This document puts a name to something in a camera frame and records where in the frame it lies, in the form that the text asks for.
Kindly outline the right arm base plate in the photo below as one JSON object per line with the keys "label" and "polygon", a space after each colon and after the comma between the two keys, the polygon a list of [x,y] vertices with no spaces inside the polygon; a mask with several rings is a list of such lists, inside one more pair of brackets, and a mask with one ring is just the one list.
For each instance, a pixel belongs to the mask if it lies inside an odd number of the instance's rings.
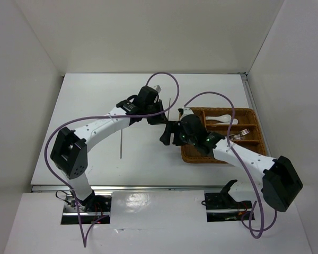
{"label": "right arm base plate", "polygon": [[201,204],[206,208],[207,222],[230,222],[249,219],[251,201],[235,201],[228,193],[205,193]]}

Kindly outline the steel fork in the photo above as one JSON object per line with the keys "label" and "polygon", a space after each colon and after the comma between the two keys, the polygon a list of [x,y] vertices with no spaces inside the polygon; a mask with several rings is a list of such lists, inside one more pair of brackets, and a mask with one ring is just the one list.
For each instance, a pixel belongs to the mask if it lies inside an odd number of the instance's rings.
{"label": "steel fork", "polygon": [[244,139],[246,139],[246,137],[244,135],[241,135],[241,134],[230,135],[229,138],[231,140],[244,140]]}
{"label": "steel fork", "polygon": [[241,131],[239,131],[238,133],[234,134],[234,136],[239,136],[239,137],[241,137],[241,136],[247,135],[247,134],[249,134],[249,133],[250,133],[250,130],[249,130],[249,129],[244,129],[244,130],[241,130]]}

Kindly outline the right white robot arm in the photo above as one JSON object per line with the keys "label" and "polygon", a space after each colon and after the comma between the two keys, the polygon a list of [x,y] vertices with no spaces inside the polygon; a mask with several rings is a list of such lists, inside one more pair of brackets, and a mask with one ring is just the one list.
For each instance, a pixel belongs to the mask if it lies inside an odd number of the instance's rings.
{"label": "right white robot arm", "polygon": [[262,183],[261,192],[265,202],[278,212],[287,211],[303,188],[288,158],[264,156],[228,141],[222,134],[207,131],[200,118],[194,114],[185,115],[179,121],[169,121],[160,141],[168,146],[171,136],[176,146],[189,144],[203,156],[247,169],[252,179]]}

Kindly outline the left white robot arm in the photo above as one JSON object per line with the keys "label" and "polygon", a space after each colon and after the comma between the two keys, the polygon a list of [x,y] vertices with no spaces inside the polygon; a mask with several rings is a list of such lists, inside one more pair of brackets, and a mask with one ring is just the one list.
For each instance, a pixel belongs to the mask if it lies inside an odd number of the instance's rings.
{"label": "left white robot arm", "polygon": [[59,130],[50,158],[65,176],[76,195],[75,204],[82,211],[89,211],[97,202],[85,171],[88,167],[88,152],[108,136],[142,120],[140,115],[163,111],[159,99],[161,88],[143,86],[137,95],[116,104],[105,119],[98,119],[80,128],[67,127]]}

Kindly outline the silver chopstick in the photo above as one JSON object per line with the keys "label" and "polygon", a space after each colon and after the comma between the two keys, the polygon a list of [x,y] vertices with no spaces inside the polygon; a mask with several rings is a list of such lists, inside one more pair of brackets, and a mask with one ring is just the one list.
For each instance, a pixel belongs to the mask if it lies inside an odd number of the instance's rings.
{"label": "silver chopstick", "polygon": [[122,159],[122,145],[123,145],[123,130],[120,131],[120,152],[119,152],[120,159]]}
{"label": "silver chopstick", "polygon": [[[170,106],[171,106],[171,98],[169,98],[169,106],[168,106],[168,108],[170,108]],[[167,111],[167,119],[169,120],[169,118],[170,118],[170,109]]]}

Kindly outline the white ceramic spoon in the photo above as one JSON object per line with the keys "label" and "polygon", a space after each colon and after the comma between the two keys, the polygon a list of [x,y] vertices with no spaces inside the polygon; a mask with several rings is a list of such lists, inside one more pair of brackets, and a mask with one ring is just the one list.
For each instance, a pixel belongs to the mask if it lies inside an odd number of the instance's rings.
{"label": "white ceramic spoon", "polygon": [[236,125],[239,123],[239,121],[238,121],[238,119],[233,119],[233,120],[226,121],[226,122],[218,122],[218,123],[215,123],[215,125],[230,125],[231,123],[233,125]]}
{"label": "white ceramic spoon", "polygon": [[226,122],[231,120],[231,116],[229,114],[221,115],[221,116],[206,116],[206,121],[219,121],[219,122]]}

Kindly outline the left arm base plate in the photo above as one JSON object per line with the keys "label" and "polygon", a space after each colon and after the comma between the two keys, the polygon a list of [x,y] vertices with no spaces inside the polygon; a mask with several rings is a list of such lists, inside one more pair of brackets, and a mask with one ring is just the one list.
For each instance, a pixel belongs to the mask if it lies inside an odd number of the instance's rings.
{"label": "left arm base plate", "polygon": [[97,220],[97,224],[110,224],[111,216],[111,195],[98,195],[98,200],[85,208],[79,204],[77,209],[74,198],[71,195],[65,196],[63,213],[61,216],[61,225],[79,225],[77,210],[80,212],[83,225],[92,224]]}

